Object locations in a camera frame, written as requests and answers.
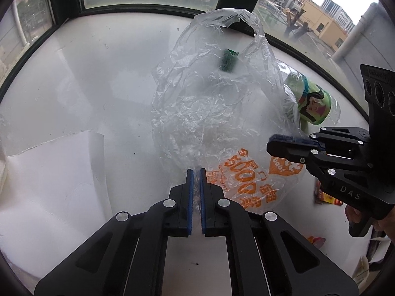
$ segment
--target white paper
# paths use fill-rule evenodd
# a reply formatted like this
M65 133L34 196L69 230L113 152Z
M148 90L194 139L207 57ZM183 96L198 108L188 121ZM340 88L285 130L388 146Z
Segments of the white paper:
M20 269L42 278L111 218L103 137L83 131L7 158L0 248Z
M386 236L386 237L377 237L377 238L373 238L371 240L380 241L380 245L378 245L377 250L376 250L375 254L373 255L372 260L370 261L370 263L380 262L386 256L387 250L388 250L388 248L391 245L391 240L388 238L388 236Z

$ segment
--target tree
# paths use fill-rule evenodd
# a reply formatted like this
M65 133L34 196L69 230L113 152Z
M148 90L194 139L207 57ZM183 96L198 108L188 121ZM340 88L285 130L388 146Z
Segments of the tree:
M308 23L307 22L305 22L305 23L303 23L303 26L298 30L298 31L296 31L296 33L295 33L295 35L292 37L292 39L293 40L297 40L297 39L299 39L302 35L304 35L306 32L311 32L311 31L313 31L312 29L310 29L309 27L308 27Z
M285 29L284 32L284 37L288 38L290 36L291 31L298 29L299 26L296 25L295 23L297 22L297 20L299 20L299 18L302 16L303 13L305 13L306 11L301 9L299 10L299 12L297 14L295 14L294 18L291 19L291 12L288 9L286 11L286 15L287 15L287 28Z

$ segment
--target orange chinese characters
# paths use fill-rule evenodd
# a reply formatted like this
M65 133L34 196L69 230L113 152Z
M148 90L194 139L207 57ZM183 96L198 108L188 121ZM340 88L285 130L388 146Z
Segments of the orange chinese characters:
M259 191L262 193L262 195L266 195L270 193L273 190L272 186L266 184L264 186L259 187Z
M259 168L259 166L256 164L256 162L254 160L250 160L250 167L252 167L253 169Z
M248 150L246 150L246 149L244 149L244 148L241 148L241 149L238 151L238 154L239 154L240 156L242 156L242 157L247 157L247 155L248 155Z
M259 197L251 197L251 198L242 198L240 200L240 205L242 205L243 208L246 209L248 207L260 207L262 203Z
M241 160L237 155L234 155L232 158L228 159L230 162L225 162L224 165L227 167L231 167L236 163L236 160Z
M213 170L213 171L207 171L206 175L207 175L207 182L209 184L215 184L218 180L219 180L219 170Z
M260 176L261 180L266 180L267 176L264 171L259 171L258 175Z
M277 194L275 190L270 191L266 196L266 202L270 203L271 201L275 201L277 199Z

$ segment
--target white surface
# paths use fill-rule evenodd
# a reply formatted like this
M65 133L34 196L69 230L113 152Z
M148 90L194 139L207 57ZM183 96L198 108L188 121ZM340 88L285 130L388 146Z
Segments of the white surface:
M378 245L378 248L377 248L375 254L373 255L372 260L370 261L370 263L380 262L386 256L388 248L390 248L391 239L389 239L388 236L385 236L385 237L373 238L372 240L380 241L380 245Z
M0 246L42 278L112 216L103 135L79 132L8 157Z
M85 129L104 134L109 198L114 213L146 211L165 199L167 175L151 137L151 70L173 48L190 19L159 14L102 14L66 23L27 61L0 104L1 139L8 155ZM229 49L251 37L229 30ZM367 123L327 81L289 55L276 57L302 71L340 103L342 126ZM318 127L309 125L308 131ZM314 179L303 180L276 211L305 236L321 236L321 249L352 274L369 242L351 238L344 207L314 204ZM231 295L226 243L203 238L169 239L163 296Z

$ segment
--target metal pipe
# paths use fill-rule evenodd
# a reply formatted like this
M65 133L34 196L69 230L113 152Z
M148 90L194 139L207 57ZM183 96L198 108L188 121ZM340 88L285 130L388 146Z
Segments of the metal pipe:
M22 43L25 46L25 45L27 45L27 40L26 40L26 37L25 37L25 35L23 33L22 26L20 25L20 20L19 20L19 14L18 14L18 8L17 8L16 0L12 1L12 12L14 14L15 25L16 25L16 27L18 29L18 33L19 33L20 39L22 40Z
M358 24L354 27L354 29L351 30L350 35L332 56L333 61L338 62L339 60L341 60L341 58L343 58L355 46L363 31L366 30L366 28L369 26L369 24L372 22L373 18L377 14L377 9L377 3L372 3L369 6L369 8L359 20Z

